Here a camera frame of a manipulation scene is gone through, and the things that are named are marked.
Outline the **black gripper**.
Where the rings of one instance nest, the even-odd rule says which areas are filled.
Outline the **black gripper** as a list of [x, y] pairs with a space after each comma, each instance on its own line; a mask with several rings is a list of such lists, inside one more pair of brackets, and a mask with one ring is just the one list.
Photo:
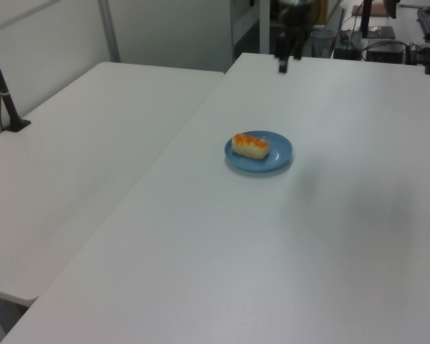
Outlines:
[[286, 74], [290, 55], [288, 35], [296, 34], [293, 57], [301, 60], [305, 35], [310, 33], [311, 3], [280, 3], [279, 22], [282, 33], [277, 38], [274, 56], [278, 59], [279, 73]]

